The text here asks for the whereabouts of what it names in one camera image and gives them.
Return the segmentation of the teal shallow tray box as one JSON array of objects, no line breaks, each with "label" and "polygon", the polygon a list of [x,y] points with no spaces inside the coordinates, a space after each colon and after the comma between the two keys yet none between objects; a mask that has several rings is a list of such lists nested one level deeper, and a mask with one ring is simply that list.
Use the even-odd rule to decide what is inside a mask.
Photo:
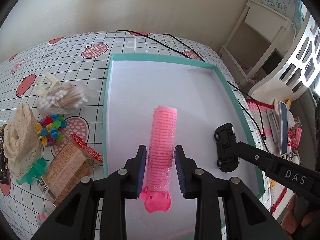
[{"label": "teal shallow tray box", "polygon": [[155,54],[114,54],[107,71],[103,105],[103,171],[107,176],[148,145],[153,110],[177,109],[176,143],[214,175],[213,134],[231,123],[236,137],[254,145],[245,114],[220,69],[207,62]]}]

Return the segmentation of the white shelf unit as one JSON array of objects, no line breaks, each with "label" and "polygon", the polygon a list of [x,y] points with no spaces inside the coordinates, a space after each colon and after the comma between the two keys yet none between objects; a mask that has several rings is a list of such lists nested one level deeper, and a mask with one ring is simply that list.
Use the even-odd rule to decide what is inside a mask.
[{"label": "white shelf unit", "polygon": [[248,0],[219,56],[237,85],[249,90],[266,76],[262,66],[272,56],[282,59],[295,36],[296,28],[289,18]]}]

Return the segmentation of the pink hair roller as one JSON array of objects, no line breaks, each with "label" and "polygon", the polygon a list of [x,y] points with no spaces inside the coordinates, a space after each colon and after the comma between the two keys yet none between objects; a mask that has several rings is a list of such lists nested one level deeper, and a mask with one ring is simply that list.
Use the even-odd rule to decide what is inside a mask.
[{"label": "pink hair roller", "polygon": [[177,109],[158,106],[153,111],[145,185],[139,198],[149,213],[171,208],[169,192],[174,161]]}]

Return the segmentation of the black toy car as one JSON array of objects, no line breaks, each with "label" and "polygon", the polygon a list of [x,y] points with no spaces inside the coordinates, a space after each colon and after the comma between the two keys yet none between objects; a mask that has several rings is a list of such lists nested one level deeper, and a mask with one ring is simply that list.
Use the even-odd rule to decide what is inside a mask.
[{"label": "black toy car", "polygon": [[235,129],[231,123],[219,126],[214,133],[214,139],[217,146],[217,166],[224,172],[235,171],[240,160],[233,153],[233,147],[236,145]]}]

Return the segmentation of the brown snack packet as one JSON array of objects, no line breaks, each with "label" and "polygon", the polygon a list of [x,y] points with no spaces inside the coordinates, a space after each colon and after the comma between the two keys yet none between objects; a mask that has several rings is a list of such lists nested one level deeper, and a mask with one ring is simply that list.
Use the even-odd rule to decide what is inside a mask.
[{"label": "brown snack packet", "polygon": [[72,133],[71,139],[58,152],[37,185],[45,198],[57,207],[82,177],[89,177],[93,169],[102,163],[102,155]]}]

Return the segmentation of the pink white crochet mat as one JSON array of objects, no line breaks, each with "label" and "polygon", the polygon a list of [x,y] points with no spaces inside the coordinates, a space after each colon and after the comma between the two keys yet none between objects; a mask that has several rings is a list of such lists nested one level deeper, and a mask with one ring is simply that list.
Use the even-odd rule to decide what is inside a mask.
[{"label": "pink white crochet mat", "polygon": [[[259,126],[261,133],[265,133],[266,139],[264,142],[268,150],[272,154],[276,155],[278,153],[278,144],[273,140],[271,126],[267,117],[267,111],[273,110],[273,106],[259,101],[254,102],[252,99],[247,99],[246,101],[251,113],[251,117]],[[270,193],[270,200],[267,202],[270,203],[270,211],[272,216],[274,218],[278,218],[281,213],[286,210],[286,207],[294,193],[287,187],[272,180],[271,178],[268,178],[267,181],[267,189]]]}]

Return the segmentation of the colourful plastic clips cluster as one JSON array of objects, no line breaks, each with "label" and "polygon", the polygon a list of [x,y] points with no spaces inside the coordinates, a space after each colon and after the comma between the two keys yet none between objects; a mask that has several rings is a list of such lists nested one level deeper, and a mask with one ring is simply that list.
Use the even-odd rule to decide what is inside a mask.
[{"label": "colourful plastic clips cluster", "polygon": [[63,140],[62,129],[66,126],[67,122],[63,115],[48,115],[35,125],[37,138],[44,147],[61,144]]}]

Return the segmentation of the cream plastic hair claw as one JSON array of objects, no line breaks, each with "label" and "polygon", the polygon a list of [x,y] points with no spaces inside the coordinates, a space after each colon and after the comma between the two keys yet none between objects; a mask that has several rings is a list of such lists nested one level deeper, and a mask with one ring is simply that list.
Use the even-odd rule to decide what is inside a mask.
[{"label": "cream plastic hair claw", "polygon": [[39,84],[33,89],[36,96],[47,95],[54,87],[61,85],[61,82],[49,72],[44,73]]}]

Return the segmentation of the bag of cotton swabs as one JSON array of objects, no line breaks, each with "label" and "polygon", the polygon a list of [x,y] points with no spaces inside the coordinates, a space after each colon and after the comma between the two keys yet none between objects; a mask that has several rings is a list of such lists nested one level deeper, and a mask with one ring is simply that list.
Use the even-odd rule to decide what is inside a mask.
[{"label": "bag of cotton swabs", "polygon": [[37,96],[36,107],[45,117],[50,114],[72,114],[96,98],[98,93],[83,82],[65,82]]}]

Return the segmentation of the white slotted basket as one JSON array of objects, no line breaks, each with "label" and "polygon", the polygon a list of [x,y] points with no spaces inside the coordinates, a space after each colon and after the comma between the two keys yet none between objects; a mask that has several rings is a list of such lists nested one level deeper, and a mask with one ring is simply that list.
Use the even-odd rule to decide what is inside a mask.
[{"label": "white slotted basket", "polygon": [[292,46],[276,68],[257,82],[249,95],[260,102],[272,104],[276,99],[297,100],[319,74],[319,26],[306,13],[302,27]]}]

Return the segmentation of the teal plastic figure toy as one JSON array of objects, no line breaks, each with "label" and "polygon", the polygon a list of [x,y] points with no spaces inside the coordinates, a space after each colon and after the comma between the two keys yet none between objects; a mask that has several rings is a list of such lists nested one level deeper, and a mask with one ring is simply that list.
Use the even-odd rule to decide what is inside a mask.
[{"label": "teal plastic figure toy", "polygon": [[33,185],[36,180],[39,180],[43,175],[46,174],[47,161],[44,158],[38,159],[34,162],[30,170],[21,177],[21,179],[16,179],[18,185],[27,183]]}]

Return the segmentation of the blue grey hair clipper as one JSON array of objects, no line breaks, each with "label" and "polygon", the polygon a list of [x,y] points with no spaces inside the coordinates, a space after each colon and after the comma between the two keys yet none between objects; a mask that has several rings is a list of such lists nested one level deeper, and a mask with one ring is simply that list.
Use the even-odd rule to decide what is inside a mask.
[{"label": "blue grey hair clipper", "polygon": [[278,145],[277,156],[281,157],[287,153],[287,108],[286,104],[281,101],[277,101],[274,109],[267,110],[267,118],[270,124],[272,138],[274,143]]}]

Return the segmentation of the cream lace cloth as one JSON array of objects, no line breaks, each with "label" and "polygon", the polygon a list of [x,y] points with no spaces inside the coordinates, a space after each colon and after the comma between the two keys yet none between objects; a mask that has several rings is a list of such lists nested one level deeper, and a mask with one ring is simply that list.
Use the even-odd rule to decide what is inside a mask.
[{"label": "cream lace cloth", "polygon": [[41,142],[36,134],[36,119],[28,104],[20,104],[14,119],[4,128],[4,155],[11,174],[21,178],[39,159]]}]

